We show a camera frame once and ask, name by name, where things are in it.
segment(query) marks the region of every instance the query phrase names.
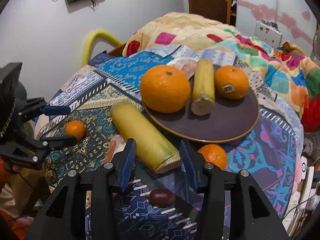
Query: plate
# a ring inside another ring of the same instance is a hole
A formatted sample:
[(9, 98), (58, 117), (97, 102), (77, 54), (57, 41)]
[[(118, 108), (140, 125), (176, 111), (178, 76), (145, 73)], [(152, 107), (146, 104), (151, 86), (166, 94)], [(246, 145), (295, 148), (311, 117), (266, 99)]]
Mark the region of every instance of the plate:
[(229, 100), (216, 93), (215, 105), (210, 114), (197, 116), (191, 112), (191, 101), (172, 114), (151, 110), (144, 103), (151, 119), (167, 131), (192, 141), (223, 143), (233, 141), (249, 133), (259, 118), (259, 104), (249, 89), (241, 99)]

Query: yellow pipe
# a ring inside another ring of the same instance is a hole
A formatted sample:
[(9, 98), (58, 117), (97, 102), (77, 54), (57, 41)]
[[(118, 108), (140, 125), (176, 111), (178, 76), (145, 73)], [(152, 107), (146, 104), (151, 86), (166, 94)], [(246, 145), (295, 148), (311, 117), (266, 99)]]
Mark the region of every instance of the yellow pipe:
[(84, 52), (83, 52), (83, 56), (82, 56), (81, 67), (84, 67), (89, 62), (89, 60), (91, 58), (91, 46), (97, 37), (106, 39), (109, 43), (111, 43), (115, 47), (119, 47), (123, 44), (115, 36), (111, 35), (110, 33), (106, 32), (105, 30), (98, 29), (98, 30), (93, 31), (92, 33), (89, 34), (89, 36), (87, 37), (87, 39), (84, 43)]

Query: wall socket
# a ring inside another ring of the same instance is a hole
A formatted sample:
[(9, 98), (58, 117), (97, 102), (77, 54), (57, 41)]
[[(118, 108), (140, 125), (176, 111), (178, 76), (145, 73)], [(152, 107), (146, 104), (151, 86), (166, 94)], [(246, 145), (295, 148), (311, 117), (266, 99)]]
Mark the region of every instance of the wall socket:
[(254, 35), (274, 48), (279, 47), (282, 41), (282, 33), (278, 30), (278, 25), (264, 20), (257, 22)]

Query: yellow tube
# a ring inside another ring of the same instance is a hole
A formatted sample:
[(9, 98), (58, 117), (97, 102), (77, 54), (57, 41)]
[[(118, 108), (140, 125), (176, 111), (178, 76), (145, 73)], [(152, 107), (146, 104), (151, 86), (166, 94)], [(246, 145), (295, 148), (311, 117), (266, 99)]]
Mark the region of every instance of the yellow tube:
[(154, 173), (181, 166), (178, 150), (129, 101), (113, 105), (111, 117), (124, 140), (136, 140), (137, 156)]
[(111, 43), (115, 47), (119, 47), (123, 44), (115, 36), (111, 35), (110, 33), (106, 32), (105, 30), (98, 29), (98, 30), (93, 31), (92, 33), (89, 34), (89, 36), (87, 37), (87, 39), (84, 43), (84, 52), (83, 52), (83, 56), (82, 56), (81, 67), (84, 67), (89, 62), (90, 56), (91, 56), (91, 46), (97, 37), (101, 37), (101, 38), (106, 39), (109, 43)]

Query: wall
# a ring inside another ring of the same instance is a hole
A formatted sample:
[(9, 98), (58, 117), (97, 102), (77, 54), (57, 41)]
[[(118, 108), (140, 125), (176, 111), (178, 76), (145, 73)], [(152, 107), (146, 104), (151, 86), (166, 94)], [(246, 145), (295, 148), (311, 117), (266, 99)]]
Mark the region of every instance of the wall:
[[(103, 28), (125, 42), (149, 21), (183, 12), (183, 0), (10, 0), (0, 14), (0, 67), (23, 63), (28, 97), (50, 100), (81, 65), (86, 36)], [(93, 55), (113, 48), (97, 42)]]
[(316, 18), (304, 0), (237, 0), (236, 28), (254, 36), (257, 20), (267, 14), (276, 18), (282, 41), (289, 40), (311, 54)]

